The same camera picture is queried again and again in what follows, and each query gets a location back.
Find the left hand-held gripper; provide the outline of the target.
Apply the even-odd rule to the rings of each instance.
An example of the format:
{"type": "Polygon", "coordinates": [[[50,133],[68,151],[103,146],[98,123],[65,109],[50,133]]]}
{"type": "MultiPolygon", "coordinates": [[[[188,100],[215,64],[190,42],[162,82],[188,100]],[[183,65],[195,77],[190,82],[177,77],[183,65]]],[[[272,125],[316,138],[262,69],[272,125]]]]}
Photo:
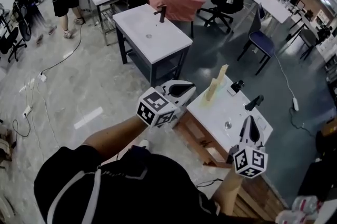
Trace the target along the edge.
{"type": "Polygon", "coordinates": [[[149,127],[160,127],[179,117],[196,90],[194,83],[169,80],[151,87],[138,99],[136,115],[149,127]]]}

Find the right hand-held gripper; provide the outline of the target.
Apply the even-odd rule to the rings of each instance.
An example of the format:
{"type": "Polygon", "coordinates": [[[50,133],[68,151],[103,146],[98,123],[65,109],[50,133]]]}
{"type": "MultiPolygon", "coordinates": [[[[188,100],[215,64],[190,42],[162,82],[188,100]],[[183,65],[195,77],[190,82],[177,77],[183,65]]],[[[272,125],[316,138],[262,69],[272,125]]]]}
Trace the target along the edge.
{"type": "Polygon", "coordinates": [[[234,165],[235,173],[255,178],[266,171],[268,154],[265,152],[264,134],[253,116],[243,122],[239,143],[231,147],[228,163],[234,165]]]}

